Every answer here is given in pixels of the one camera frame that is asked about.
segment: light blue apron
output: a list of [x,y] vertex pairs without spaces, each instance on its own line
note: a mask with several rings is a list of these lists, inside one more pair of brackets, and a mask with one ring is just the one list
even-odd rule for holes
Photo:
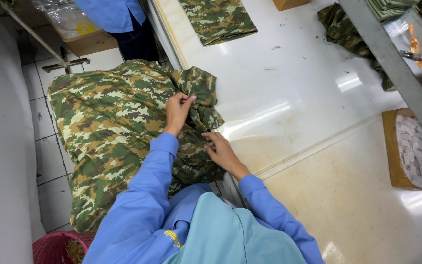
[[306,263],[282,231],[259,224],[244,208],[232,209],[213,193],[200,196],[187,242],[165,264]]

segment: gray metal shelf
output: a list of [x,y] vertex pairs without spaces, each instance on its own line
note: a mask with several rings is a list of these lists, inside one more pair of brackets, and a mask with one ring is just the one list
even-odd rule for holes
[[398,53],[384,27],[364,0],[338,1],[422,125],[422,85]]

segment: hand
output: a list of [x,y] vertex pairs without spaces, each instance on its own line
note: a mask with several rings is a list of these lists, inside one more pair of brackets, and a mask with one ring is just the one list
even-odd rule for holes
[[188,110],[195,100],[195,95],[188,97],[184,93],[178,93],[169,98],[166,103],[167,125],[164,133],[170,133],[175,137],[179,135],[188,116]]
[[204,146],[204,149],[206,149],[206,152],[208,152],[208,155],[215,163],[220,165],[224,170],[229,171],[239,181],[250,174],[247,166],[240,162],[239,158],[235,155],[229,141],[219,132],[203,133],[201,135],[206,137],[207,141],[212,141],[207,146]]

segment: white wall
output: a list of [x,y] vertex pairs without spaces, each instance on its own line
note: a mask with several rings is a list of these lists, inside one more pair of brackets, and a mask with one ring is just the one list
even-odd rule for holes
[[0,23],[0,264],[32,263],[42,237],[27,87],[13,31]]

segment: basket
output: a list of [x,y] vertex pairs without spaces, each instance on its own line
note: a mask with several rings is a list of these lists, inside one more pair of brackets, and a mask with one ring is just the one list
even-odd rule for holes
[[67,256],[66,243],[75,239],[87,252],[96,232],[78,233],[76,231],[55,232],[33,243],[34,264],[72,264]]

